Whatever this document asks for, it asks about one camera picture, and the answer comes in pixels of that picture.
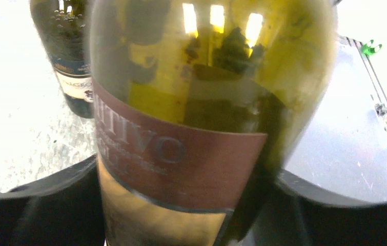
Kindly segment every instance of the dark wine bottle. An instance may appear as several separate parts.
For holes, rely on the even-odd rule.
[[[88,0],[30,0],[30,11],[71,111],[93,117],[89,52],[84,40]]]
[[[335,61],[329,0],[96,0],[110,246],[238,243]]]

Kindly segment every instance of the green clip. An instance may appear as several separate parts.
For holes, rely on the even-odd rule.
[[[361,51],[368,56],[376,54],[382,48],[382,44],[373,47],[373,43],[374,40],[370,40],[362,46]]]

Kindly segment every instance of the granite surface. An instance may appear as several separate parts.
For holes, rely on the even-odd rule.
[[[93,153],[93,120],[65,104],[28,0],[0,0],[0,192]]]

